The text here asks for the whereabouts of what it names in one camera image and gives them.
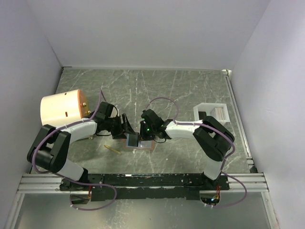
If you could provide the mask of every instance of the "white box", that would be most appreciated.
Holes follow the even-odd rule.
[[[224,112],[224,119],[217,119],[217,117],[215,117],[212,114],[212,111],[217,108],[223,108],[223,112]],[[228,108],[227,108],[227,104],[208,104],[208,103],[201,103],[198,104],[196,106],[194,106],[194,117],[195,117],[195,121],[199,121],[199,111],[201,112],[206,112],[207,116],[213,116],[218,122],[220,122],[220,124],[225,124],[225,123],[229,123],[230,122],[230,117],[229,117],[229,113],[228,113]]]

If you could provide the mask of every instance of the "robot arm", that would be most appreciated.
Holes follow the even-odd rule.
[[[101,102],[98,112],[91,121],[56,132],[38,151],[36,164],[52,173],[60,174],[72,180],[88,182],[88,171],[67,159],[69,145],[102,130],[111,132],[113,139],[126,138],[124,133],[135,134],[126,114],[122,114],[122,116],[117,114],[115,117],[111,117],[113,110],[114,105]],[[82,120],[90,118],[91,115],[92,113]],[[38,144],[55,129],[56,127],[51,125],[44,125],[40,129],[28,153],[27,160],[29,162],[32,162],[32,156]]]
[[[220,134],[199,125],[183,125],[183,123],[189,122],[179,122],[179,125],[177,125],[172,119],[163,121],[151,109],[144,111],[141,117],[143,121],[141,121],[140,140],[152,140],[156,136],[164,139],[195,139],[208,156],[204,175],[212,181],[219,177],[224,157],[231,148],[230,143]],[[192,123],[202,123],[211,126],[234,142],[234,136],[212,116],[206,116],[204,120]]]

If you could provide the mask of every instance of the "green marble table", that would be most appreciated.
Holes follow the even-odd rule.
[[[139,131],[142,110],[158,96],[174,99],[180,107],[178,121],[193,121],[193,107],[199,103],[226,103],[230,123],[225,127],[235,136],[236,152],[224,170],[249,173],[234,108],[221,71],[175,70],[79,70],[65,68],[56,93],[82,89],[91,110],[98,102],[99,89],[119,112],[126,113],[135,131]],[[166,100],[155,101],[151,108],[163,119],[173,118],[175,106]],[[118,155],[103,145],[122,152]],[[156,144],[154,150],[132,150],[111,136],[83,139],[70,145],[68,158],[90,173],[200,173],[207,156],[195,140],[173,139]]]

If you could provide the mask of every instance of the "yellow stick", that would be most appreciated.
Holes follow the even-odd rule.
[[[104,146],[105,146],[107,149],[109,149],[109,150],[111,150],[111,151],[117,153],[118,155],[121,155],[121,154],[122,154],[120,151],[118,151],[118,150],[116,150],[116,149],[114,149],[114,148],[112,148],[112,147],[110,147],[110,146],[107,146],[107,145],[104,145]]]

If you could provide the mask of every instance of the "white wall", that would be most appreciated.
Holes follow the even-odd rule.
[[[270,0],[27,0],[63,66],[232,69]]]
[[[304,228],[305,1],[272,0],[232,84],[254,162],[281,228]]]
[[[40,129],[40,100],[55,92],[60,65],[25,0],[0,2],[0,228],[27,152]]]

